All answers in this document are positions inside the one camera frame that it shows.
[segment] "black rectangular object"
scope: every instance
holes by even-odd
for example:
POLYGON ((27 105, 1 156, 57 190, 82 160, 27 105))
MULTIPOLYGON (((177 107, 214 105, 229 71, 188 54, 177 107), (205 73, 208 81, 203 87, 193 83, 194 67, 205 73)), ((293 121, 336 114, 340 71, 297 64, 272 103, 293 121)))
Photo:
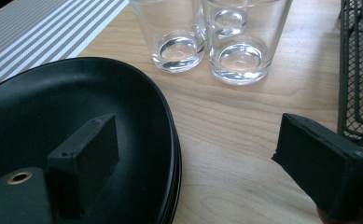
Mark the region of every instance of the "black rectangular object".
POLYGON ((361 147, 311 119, 284 114, 272 159, 327 216, 356 216, 363 187, 361 147))
POLYGON ((61 216, 88 216, 118 160, 114 115, 88 121, 52 151, 48 162, 60 182, 61 216))

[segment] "striped placemat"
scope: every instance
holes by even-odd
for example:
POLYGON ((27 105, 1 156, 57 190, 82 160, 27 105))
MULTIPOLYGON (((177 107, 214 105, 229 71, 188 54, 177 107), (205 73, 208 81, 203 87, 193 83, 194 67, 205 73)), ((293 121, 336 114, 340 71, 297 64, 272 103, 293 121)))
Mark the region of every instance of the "striped placemat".
POLYGON ((0 82, 76 57, 128 0, 14 0, 0 11, 0 82))

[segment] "wooden table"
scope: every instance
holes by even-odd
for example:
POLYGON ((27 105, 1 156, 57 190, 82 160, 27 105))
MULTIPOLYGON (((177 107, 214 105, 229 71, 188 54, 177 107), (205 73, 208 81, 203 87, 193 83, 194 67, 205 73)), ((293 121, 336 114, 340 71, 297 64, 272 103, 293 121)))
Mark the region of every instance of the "wooden table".
POLYGON ((130 6, 82 51, 139 68, 166 97, 183 157, 175 223, 320 222, 314 202, 271 157, 283 113, 336 132, 340 5, 295 0, 270 74, 250 86, 217 81, 207 55, 183 74, 158 70, 130 6))

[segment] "metal wire basket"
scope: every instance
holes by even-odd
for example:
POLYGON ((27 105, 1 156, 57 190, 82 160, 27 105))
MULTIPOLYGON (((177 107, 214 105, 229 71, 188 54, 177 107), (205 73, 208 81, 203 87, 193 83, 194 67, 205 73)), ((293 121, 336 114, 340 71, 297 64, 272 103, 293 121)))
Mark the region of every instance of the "metal wire basket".
POLYGON ((342 1, 338 133, 363 147, 363 0, 342 1))

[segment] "drinking glass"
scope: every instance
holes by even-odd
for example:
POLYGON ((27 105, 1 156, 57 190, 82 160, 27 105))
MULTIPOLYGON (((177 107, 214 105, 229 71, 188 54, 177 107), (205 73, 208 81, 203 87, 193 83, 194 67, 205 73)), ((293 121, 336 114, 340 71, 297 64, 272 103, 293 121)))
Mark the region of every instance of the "drinking glass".
POLYGON ((204 0, 211 70, 219 80, 246 85, 270 69, 292 0, 204 0))
POLYGON ((162 70, 184 72, 204 55, 201 0, 130 0, 154 63, 162 70))

